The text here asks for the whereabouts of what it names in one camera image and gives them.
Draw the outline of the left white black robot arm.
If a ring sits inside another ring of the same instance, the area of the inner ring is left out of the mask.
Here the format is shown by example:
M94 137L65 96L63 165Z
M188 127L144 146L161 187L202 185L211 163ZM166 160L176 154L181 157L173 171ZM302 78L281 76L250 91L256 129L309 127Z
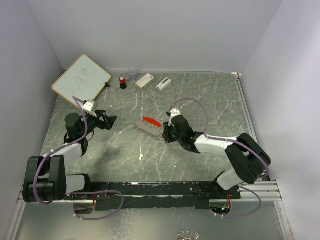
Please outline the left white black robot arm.
M86 154L88 134L93 134L96 128L109 131L118 119L117 116L107 116L104 110L96 110L95 113L96 116L68 114L64 118L66 134L63 145L48 154L28 159L22 189L26 203L61 201L72 192L83 200L93 195L89 176L84 173L68 176L66 164Z

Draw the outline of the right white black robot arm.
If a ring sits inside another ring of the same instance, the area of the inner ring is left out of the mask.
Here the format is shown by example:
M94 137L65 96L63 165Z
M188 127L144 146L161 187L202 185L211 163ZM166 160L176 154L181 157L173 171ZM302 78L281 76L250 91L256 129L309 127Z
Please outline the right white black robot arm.
M242 184L254 184L271 164L268 154L247 133L238 137L223 138L205 136L203 132L194 131L182 116L172 117L163 123L162 138L166 143L178 142L191 153L215 154L227 157L231 168L223 171L214 180L212 193L218 199L229 194L230 189Z

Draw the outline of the red carabiner keyring with keys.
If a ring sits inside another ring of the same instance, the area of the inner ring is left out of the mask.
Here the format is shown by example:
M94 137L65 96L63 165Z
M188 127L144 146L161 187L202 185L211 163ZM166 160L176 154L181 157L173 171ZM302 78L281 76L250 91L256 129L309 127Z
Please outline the red carabiner keyring with keys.
M151 117L143 116L133 122L133 127L153 139L161 138L162 124Z

